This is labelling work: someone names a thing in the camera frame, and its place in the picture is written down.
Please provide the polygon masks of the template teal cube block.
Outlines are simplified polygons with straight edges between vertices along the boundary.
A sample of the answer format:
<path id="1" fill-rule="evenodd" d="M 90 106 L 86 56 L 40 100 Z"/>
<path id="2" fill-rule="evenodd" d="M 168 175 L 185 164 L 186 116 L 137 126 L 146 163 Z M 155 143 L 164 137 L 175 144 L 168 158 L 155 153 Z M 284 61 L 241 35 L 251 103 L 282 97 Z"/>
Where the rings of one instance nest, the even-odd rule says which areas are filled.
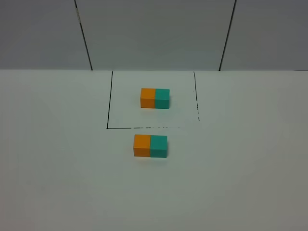
<path id="1" fill-rule="evenodd" d="M 155 89 L 154 107 L 156 109 L 169 109 L 170 89 Z"/>

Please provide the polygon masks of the template orange cube block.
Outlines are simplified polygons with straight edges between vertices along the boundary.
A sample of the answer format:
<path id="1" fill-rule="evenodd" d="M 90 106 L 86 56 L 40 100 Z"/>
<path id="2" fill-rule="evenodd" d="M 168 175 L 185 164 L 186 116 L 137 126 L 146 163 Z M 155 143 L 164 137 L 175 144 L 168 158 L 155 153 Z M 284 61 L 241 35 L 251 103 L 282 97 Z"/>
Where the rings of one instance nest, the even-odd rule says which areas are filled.
<path id="1" fill-rule="evenodd" d="M 142 88 L 140 96 L 141 108 L 155 108 L 156 89 Z"/>

